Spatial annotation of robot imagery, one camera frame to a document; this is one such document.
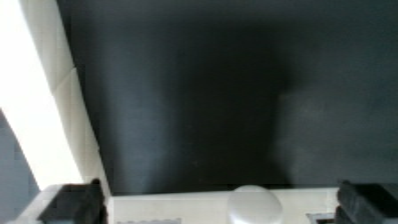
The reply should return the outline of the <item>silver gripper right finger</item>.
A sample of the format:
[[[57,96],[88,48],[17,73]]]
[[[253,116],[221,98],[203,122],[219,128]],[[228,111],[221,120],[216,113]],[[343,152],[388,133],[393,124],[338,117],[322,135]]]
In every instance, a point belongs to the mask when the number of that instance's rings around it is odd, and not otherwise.
[[[345,181],[336,197],[336,224],[398,224],[398,199],[381,184]]]

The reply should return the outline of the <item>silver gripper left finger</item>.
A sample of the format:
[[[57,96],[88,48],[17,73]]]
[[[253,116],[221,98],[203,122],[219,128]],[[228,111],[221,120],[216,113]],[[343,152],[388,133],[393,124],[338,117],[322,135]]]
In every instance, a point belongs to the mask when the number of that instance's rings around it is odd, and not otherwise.
[[[100,180],[52,185],[38,194],[17,224],[109,224]]]

